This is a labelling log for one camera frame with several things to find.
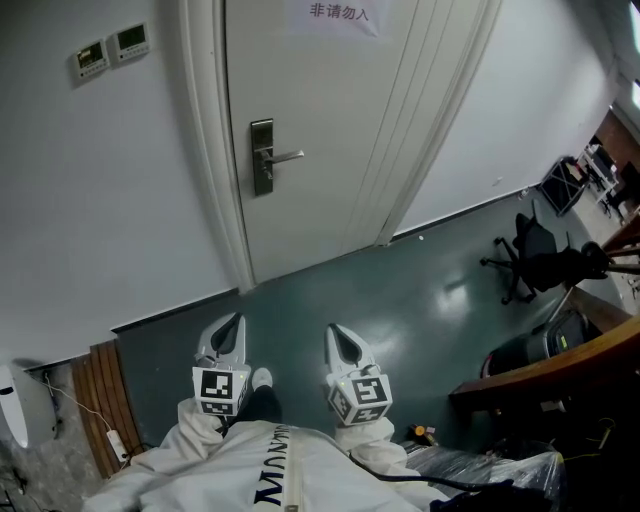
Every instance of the white wall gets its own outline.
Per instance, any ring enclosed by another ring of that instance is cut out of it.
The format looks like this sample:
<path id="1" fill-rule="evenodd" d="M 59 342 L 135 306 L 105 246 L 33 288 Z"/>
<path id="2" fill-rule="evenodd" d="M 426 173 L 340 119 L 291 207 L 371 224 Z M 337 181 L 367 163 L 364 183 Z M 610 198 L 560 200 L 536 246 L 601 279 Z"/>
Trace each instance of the white wall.
<path id="1" fill-rule="evenodd" d="M 76 87 L 72 53 L 139 21 L 152 52 Z M 0 361 L 75 356 L 234 286 L 189 115 L 177 2 L 0 4 Z"/>
<path id="2" fill-rule="evenodd" d="M 595 9 L 584 7 L 580 18 L 562 0 L 502 3 L 460 111 L 398 232 L 535 184 L 559 157 L 578 155 L 617 90 L 613 50 Z M 596 36 L 595 47 L 586 33 Z"/>

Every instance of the white suit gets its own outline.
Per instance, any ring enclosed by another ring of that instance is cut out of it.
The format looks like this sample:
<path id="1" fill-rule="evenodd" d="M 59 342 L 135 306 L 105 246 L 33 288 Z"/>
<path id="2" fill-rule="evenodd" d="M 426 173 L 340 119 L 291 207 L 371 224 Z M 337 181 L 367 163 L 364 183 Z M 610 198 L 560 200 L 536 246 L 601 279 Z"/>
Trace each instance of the white suit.
<path id="1" fill-rule="evenodd" d="M 349 460 L 345 452 L 377 473 L 418 474 L 389 441 L 393 425 L 386 418 L 339 428 L 335 441 L 266 421 L 236 423 L 223 439 L 220 426 L 193 399 L 181 402 L 178 424 L 160 448 L 134 457 L 84 510 L 401 512 L 447 500 L 424 482 L 383 483 Z"/>

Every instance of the door handle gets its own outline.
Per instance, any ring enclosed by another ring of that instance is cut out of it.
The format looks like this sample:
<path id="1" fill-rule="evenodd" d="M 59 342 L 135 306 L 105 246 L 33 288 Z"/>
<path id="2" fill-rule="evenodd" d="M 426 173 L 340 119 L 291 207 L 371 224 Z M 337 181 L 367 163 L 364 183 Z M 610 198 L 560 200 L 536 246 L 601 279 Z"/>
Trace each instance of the door handle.
<path id="1" fill-rule="evenodd" d="M 273 166 L 296 158 L 304 151 L 273 155 L 273 119 L 251 123 L 251 152 L 253 155 L 253 186 L 256 196 L 273 192 Z"/>
<path id="2" fill-rule="evenodd" d="M 260 149 L 260 156 L 262 157 L 263 162 L 268 162 L 271 165 L 281 164 L 282 162 L 287 162 L 289 160 L 295 160 L 296 158 L 302 158 L 304 156 L 304 151 L 291 151 L 289 153 L 283 153 L 281 155 L 271 156 L 269 152 L 265 149 Z"/>

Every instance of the electrical outlet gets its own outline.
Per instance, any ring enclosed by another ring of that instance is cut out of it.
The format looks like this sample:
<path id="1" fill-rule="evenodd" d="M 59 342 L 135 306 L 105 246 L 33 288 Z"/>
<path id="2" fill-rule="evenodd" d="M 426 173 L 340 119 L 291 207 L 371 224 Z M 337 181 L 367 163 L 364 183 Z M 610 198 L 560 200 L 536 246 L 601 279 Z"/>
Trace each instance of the electrical outlet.
<path id="1" fill-rule="evenodd" d="M 107 437 L 109 438 L 109 442 L 111 443 L 111 448 L 113 448 L 113 453 L 116 454 L 118 460 L 120 462 L 125 462 L 129 458 L 129 454 L 127 453 L 127 449 L 122 443 L 122 439 L 120 439 L 120 434 L 118 434 L 118 431 L 109 430 L 109 432 L 107 432 Z"/>

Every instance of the door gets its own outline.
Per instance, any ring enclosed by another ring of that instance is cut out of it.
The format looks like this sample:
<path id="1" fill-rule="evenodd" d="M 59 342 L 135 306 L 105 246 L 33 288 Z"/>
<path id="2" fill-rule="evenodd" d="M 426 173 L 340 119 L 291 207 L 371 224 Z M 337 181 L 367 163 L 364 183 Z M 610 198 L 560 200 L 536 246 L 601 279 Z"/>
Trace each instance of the door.
<path id="1" fill-rule="evenodd" d="M 450 94 L 481 4 L 226 2 L 230 119 L 257 282 L 374 243 Z M 425 114 L 414 119 L 419 103 Z M 257 195 L 250 126 L 269 119 L 273 155 L 304 157 L 273 165 L 272 192 Z M 412 128 L 417 142 L 405 148 Z"/>
<path id="2" fill-rule="evenodd" d="M 368 37 L 296 33 L 292 2 L 227 2 L 231 124 L 257 282 L 340 254 L 416 6 L 397 3 Z M 305 156 L 274 165 L 273 192 L 256 197 L 249 126 L 271 118 L 274 154 Z"/>

